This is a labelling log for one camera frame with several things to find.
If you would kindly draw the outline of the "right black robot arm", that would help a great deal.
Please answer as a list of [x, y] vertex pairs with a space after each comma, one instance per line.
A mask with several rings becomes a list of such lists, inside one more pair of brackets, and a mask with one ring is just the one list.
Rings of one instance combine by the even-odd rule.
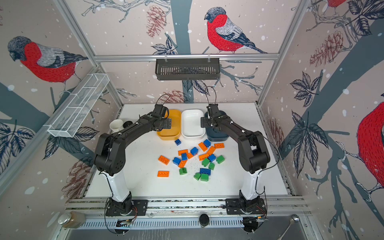
[[201, 118], [201, 127], [225, 133], [238, 144], [240, 164], [248, 172], [240, 197], [246, 201], [256, 199], [262, 195], [258, 192], [259, 178], [271, 160], [263, 134], [236, 124], [228, 115], [220, 112], [218, 104], [208, 104], [207, 112], [208, 116]]

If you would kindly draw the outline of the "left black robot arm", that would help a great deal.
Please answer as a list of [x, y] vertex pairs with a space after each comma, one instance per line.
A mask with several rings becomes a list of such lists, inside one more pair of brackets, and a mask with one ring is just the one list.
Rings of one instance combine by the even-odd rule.
[[153, 111], [142, 115], [139, 119], [112, 134], [102, 134], [95, 150], [94, 165], [106, 175], [112, 200], [122, 203], [132, 197], [126, 185], [123, 170], [126, 163], [126, 148], [136, 139], [152, 131], [171, 128], [169, 109], [156, 104]]

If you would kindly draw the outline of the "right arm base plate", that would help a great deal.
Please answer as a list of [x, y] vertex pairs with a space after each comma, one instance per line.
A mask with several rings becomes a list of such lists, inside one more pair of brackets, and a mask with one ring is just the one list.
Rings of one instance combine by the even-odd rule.
[[226, 199], [225, 209], [228, 215], [265, 215], [267, 212], [265, 201], [260, 196], [253, 200], [243, 197]]

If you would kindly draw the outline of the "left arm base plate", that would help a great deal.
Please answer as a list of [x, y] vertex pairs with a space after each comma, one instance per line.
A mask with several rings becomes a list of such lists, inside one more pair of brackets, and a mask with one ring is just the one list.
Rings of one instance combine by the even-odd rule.
[[106, 217], [120, 217], [120, 216], [145, 216], [148, 200], [132, 200], [128, 198], [123, 202], [117, 202], [109, 198], [106, 206]]

